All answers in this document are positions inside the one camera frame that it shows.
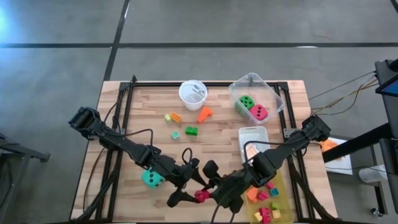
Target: teal toy block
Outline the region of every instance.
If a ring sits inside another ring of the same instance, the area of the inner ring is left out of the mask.
[[[273,209],[273,210],[279,210],[279,204],[278,203],[275,203],[275,202],[272,202],[271,203],[271,209]]]
[[[156,173],[151,167],[144,171],[141,178],[148,187],[153,189],[158,187],[164,181],[164,178]]]
[[[271,189],[270,193],[271,193],[272,197],[275,197],[275,196],[279,195],[278,189]]]
[[[250,110],[254,106],[254,100],[250,96],[242,96],[239,98],[239,101]]]
[[[198,135],[198,128],[188,126],[188,127],[185,129],[185,134],[187,134],[187,135],[192,135],[192,136],[197,136],[197,135]]]
[[[164,116],[164,119],[166,120],[166,122],[170,122],[172,120],[172,118],[170,117],[170,115],[166,114]]]
[[[177,139],[178,137],[180,137],[180,135],[178,134],[178,132],[174,131],[174,132],[172,133],[172,138],[173,138],[173,139]]]

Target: white cup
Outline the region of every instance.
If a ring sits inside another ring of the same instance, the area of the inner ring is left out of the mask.
[[[205,84],[198,80],[183,82],[178,91],[181,100],[188,110],[199,110],[207,98]]]

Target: wooden table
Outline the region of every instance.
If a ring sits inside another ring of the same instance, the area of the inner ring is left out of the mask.
[[[120,82],[104,82],[97,109],[102,119],[116,102],[119,84]],[[288,81],[288,84],[297,126],[301,128],[301,122],[310,115],[310,105],[305,85],[302,80]],[[208,92],[209,95],[205,105],[213,110],[214,115],[208,118],[203,124],[196,124],[196,118],[200,111],[185,109],[182,101],[178,98],[177,87],[135,87],[126,132],[131,133],[140,129],[152,128],[154,130],[154,146],[161,149],[162,153],[173,157],[178,164],[182,164],[182,151],[186,147],[192,148],[193,156],[201,161],[199,165],[200,172],[204,164],[210,159],[217,162],[221,175],[228,174],[232,170],[238,170],[242,168],[238,146],[238,129],[245,127],[246,124],[237,113],[233,112],[229,101],[228,88],[209,87]],[[125,103],[122,105],[120,118],[123,117]],[[171,112],[176,112],[182,116],[183,121],[181,125],[176,123],[168,124],[164,121],[164,115]],[[290,126],[289,116],[287,116],[286,110],[284,112],[286,113],[287,126]],[[107,125],[111,126],[111,119],[107,120]],[[197,126],[199,128],[199,135],[197,137],[185,135],[186,126]],[[267,129],[270,141],[283,141],[278,116],[267,121],[264,127]],[[171,138],[170,134],[173,131],[180,133],[178,140]],[[134,142],[149,144],[148,133],[138,134],[129,138]],[[98,141],[92,141],[88,145],[71,218],[76,218],[82,213],[83,194],[88,177],[93,163],[101,150],[102,147]],[[86,206],[93,200],[100,188],[104,159],[105,153],[103,153],[99,160],[93,175]],[[336,208],[319,147],[311,144],[308,147],[304,161],[312,192],[326,210],[336,217]],[[289,192],[290,207],[295,215],[294,200],[292,198],[289,171],[286,162],[280,170],[286,189]],[[214,200],[207,200],[201,204],[180,202],[176,207],[169,208],[166,205],[166,201],[169,195],[175,191],[175,187],[166,182],[155,190],[150,189],[141,180],[143,171],[125,153],[119,178],[114,222],[210,221],[216,207]],[[201,189],[201,186],[198,183],[190,181],[185,191],[193,195],[199,189]],[[300,192],[300,197],[302,198],[304,214],[306,214],[307,209],[302,192]],[[105,199],[105,202],[104,215],[108,211],[108,198]],[[220,208],[216,216],[216,222],[228,222],[230,217],[231,212],[228,209]],[[243,207],[235,215],[234,222],[246,222],[247,220],[248,215],[246,209]]]

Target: concrete floor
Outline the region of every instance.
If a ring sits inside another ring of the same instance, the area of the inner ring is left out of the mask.
[[[1,43],[112,43],[124,0],[1,0]],[[389,0],[131,0],[121,42],[398,42],[398,13]],[[0,133],[48,151],[32,161],[9,223],[68,220],[87,145],[67,121],[95,107],[111,49],[0,48]],[[119,49],[110,80],[234,80],[256,72],[266,80],[305,80],[314,96],[397,58],[394,47],[263,49]],[[366,77],[315,98],[323,106]],[[353,99],[333,111],[345,109]],[[332,133],[354,137],[387,121],[379,95],[359,94],[346,113],[324,117]],[[373,188],[331,182],[339,217],[374,218]]]

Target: plastic bin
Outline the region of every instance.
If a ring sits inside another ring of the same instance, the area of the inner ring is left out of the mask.
[[[243,119],[248,123],[258,125],[266,122],[284,109],[285,103],[269,87],[269,85],[256,73],[249,73],[229,86],[232,105]],[[261,105],[268,115],[264,119],[257,119],[241,102],[240,98],[249,96],[254,100],[254,105]]]

